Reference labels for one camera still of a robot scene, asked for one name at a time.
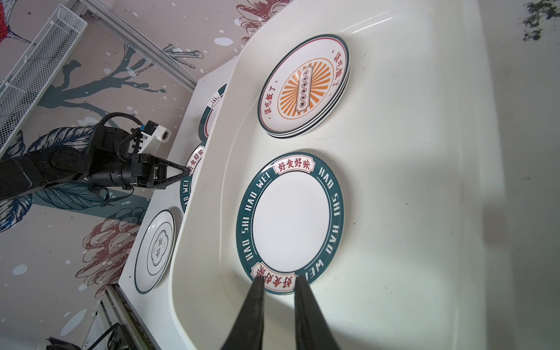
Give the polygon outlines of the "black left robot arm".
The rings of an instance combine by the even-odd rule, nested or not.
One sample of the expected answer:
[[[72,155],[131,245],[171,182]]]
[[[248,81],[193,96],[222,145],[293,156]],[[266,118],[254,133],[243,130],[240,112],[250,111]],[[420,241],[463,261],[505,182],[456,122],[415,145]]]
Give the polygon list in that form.
[[[1,161],[1,200],[11,200],[55,185],[85,180],[96,195],[108,188],[163,190],[190,170],[163,158],[139,153],[140,130],[97,126],[84,151],[48,147]]]

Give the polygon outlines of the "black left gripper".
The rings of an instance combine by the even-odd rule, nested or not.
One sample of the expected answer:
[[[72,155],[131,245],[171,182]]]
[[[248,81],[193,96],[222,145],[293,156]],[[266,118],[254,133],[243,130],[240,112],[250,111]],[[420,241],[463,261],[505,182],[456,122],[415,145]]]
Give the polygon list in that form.
[[[167,178],[171,171],[175,176]],[[190,176],[188,167],[149,154],[133,155],[131,160],[98,163],[87,176],[94,187],[152,188],[164,190]]]

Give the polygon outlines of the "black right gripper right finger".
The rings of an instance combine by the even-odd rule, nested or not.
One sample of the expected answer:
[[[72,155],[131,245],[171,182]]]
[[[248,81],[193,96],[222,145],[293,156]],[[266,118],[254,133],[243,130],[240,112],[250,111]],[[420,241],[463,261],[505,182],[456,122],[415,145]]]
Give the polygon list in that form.
[[[340,349],[304,276],[295,282],[295,344],[297,350]]]

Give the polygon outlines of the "white plate flower outline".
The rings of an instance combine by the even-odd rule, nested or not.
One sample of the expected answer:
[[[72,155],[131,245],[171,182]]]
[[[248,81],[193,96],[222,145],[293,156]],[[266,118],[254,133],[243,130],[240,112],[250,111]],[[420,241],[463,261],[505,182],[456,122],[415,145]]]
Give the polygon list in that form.
[[[168,209],[160,211],[142,236],[134,266],[134,284],[145,295],[162,280],[176,241],[175,220]]]

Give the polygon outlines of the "green rim plate front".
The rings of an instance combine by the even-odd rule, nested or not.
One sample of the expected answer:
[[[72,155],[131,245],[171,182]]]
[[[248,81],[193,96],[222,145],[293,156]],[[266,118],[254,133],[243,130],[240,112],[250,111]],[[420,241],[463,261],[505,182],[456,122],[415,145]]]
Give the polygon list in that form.
[[[333,261],[344,233],[344,197],[319,156],[294,152],[267,163],[251,180],[236,218],[236,249],[245,274],[275,295],[314,283]]]

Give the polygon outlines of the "green rim plate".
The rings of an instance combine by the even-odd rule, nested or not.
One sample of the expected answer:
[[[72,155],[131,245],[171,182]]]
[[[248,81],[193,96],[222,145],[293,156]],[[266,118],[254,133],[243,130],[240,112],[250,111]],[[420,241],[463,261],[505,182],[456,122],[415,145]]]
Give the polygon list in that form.
[[[251,180],[236,218],[236,249],[245,274],[275,295],[314,283],[333,261],[344,233],[344,197],[319,156],[294,152],[267,163]]]
[[[201,144],[198,145],[198,147],[195,148],[195,150],[193,150],[186,163],[186,167],[189,170],[189,174],[182,179],[179,188],[179,200],[182,207],[182,211],[186,211],[186,208],[190,201],[196,169],[198,167],[198,164],[204,159],[205,148],[206,148],[206,142],[203,141],[201,142]]]

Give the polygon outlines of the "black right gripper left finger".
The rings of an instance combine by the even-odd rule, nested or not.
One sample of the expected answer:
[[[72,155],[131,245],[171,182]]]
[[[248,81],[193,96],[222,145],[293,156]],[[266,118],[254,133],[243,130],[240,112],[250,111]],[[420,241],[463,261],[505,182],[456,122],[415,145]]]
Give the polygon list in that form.
[[[255,277],[222,349],[261,350],[264,333],[264,277]]]

